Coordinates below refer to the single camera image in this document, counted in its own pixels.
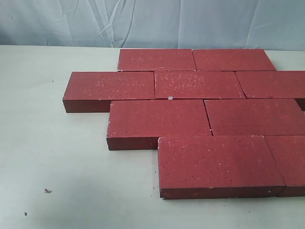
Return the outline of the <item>red brick with white chip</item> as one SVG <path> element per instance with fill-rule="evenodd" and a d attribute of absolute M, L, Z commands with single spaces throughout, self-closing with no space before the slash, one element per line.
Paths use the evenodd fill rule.
<path fill-rule="evenodd" d="M 244 99 L 234 72 L 155 71 L 155 98 Z"/>

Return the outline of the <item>red brick middle row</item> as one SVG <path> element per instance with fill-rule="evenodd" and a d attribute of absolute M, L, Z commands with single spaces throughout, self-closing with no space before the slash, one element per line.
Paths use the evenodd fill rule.
<path fill-rule="evenodd" d="M 305 114 L 294 99 L 205 100 L 213 135 L 304 135 Z"/>

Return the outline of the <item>white backdrop cloth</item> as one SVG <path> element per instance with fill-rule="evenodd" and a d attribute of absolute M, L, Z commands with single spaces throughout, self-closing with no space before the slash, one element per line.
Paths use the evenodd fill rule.
<path fill-rule="evenodd" d="M 305 49 L 302 0 L 3 0 L 3 45 Z"/>

